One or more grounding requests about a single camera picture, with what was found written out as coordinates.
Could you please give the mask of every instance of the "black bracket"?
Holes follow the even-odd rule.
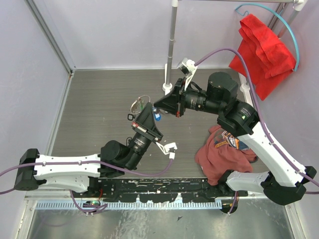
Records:
[[[154,203],[175,201],[178,193],[182,196],[183,203],[214,202],[216,197],[233,197],[234,191],[221,191],[218,186],[211,186],[205,178],[148,178],[148,179],[105,179],[100,178],[99,188],[103,190],[104,202],[127,202],[148,200]],[[99,191],[88,191],[80,195],[74,192],[75,197],[96,198]],[[239,196],[245,197],[248,193],[240,191]]]

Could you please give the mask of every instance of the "white bracket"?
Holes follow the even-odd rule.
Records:
[[[163,152],[163,154],[165,155],[169,154],[169,159],[175,158],[175,151],[177,150],[177,145],[175,142],[166,144],[165,146],[161,145],[158,142],[156,142],[156,144],[159,147],[159,149]]]
[[[186,76],[185,81],[185,87],[184,90],[187,90],[187,87],[191,80],[193,79],[193,76],[195,75],[195,72],[197,70],[197,66],[195,66],[195,62],[192,60],[189,60],[187,58],[184,58],[177,66]]]

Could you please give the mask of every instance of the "white wall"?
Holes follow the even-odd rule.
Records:
[[[19,163],[28,148],[47,147],[67,73],[22,0],[0,1],[0,171]],[[16,171],[0,178],[13,187]],[[11,239],[24,192],[0,195],[0,238]]]
[[[57,29],[78,69],[163,68],[167,61],[171,0],[36,0]],[[239,2],[179,2],[173,66],[184,57],[198,60],[220,47],[238,48]],[[275,8],[276,4],[266,3]],[[268,23],[271,14],[245,6]],[[232,53],[221,52],[203,67],[228,66]]]
[[[300,47],[301,62],[297,72],[280,84],[261,104],[267,126],[304,165],[319,172],[319,4],[309,0],[292,24]],[[289,34],[283,40],[292,48]],[[310,191],[319,188],[306,185]],[[299,215],[308,238],[318,238],[319,195],[305,195],[298,202]]]

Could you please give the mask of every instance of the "metal pole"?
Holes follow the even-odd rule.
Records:
[[[296,16],[298,15],[299,11],[294,10],[293,13],[291,13],[287,23],[288,25],[291,25],[291,23],[294,21],[294,19],[296,18]],[[282,36],[285,34],[287,28],[286,26],[283,26],[283,28],[281,29],[281,31],[278,34],[278,38],[282,38]]]
[[[172,0],[170,35],[169,35],[169,45],[168,45],[168,57],[167,57],[167,72],[166,72],[166,79],[165,79],[166,86],[169,86],[170,84],[171,63],[173,60],[173,48],[174,48],[175,27],[176,27],[176,18],[177,18],[177,6],[178,6],[178,0]]]
[[[245,2],[287,2],[287,3],[299,3],[300,0],[196,0],[196,1],[245,1]]]
[[[279,15],[283,14],[284,11],[287,9],[286,5],[287,5],[287,3],[279,3],[275,12],[278,13]],[[274,30],[274,28],[276,27],[278,21],[279,21],[279,19],[275,15],[273,15],[273,17],[271,18],[270,22],[268,23],[268,27],[271,30]]]

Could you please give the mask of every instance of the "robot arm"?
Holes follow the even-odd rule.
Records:
[[[177,146],[170,143],[160,144],[163,137],[157,129],[151,103],[148,103],[139,116],[132,122],[134,137],[123,145],[115,140],[109,141],[101,148],[100,154],[81,157],[54,157],[39,154],[37,149],[29,149],[20,159],[20,164],[40,163],[18,169],[14,189],[21,191],[35,190],[41,187],[56,187],[83,193],[98,191],[98,178],[114,178],[124,175],[124,172],[100,163],[105,162],[126,170],[135,170],[142,156],[153,142],[170,159],[174,159]]]
[[[249,146],[270,170],[264,173],[228,170],[219,180],[219,185],[228,186],[234,191],[264,193],[280,205],[300,200],[306,192],[304,184],[308,181],[269,142],[256,110],[237,99],[238,84],[226,73],[213,73],[208,78],[205,91],[196,83],[189,83],[197,69],[193,67],[193,61],[184,59],[179,66],[186,77],[178,79],[172,92],[155,102],[154,107],[176,117],[183,116],[185,109],[218,115],[217,123]],[[313,167],[304,167],[298,163],[273,136],[272,139],[301,172],[314,178],[316,170]]]

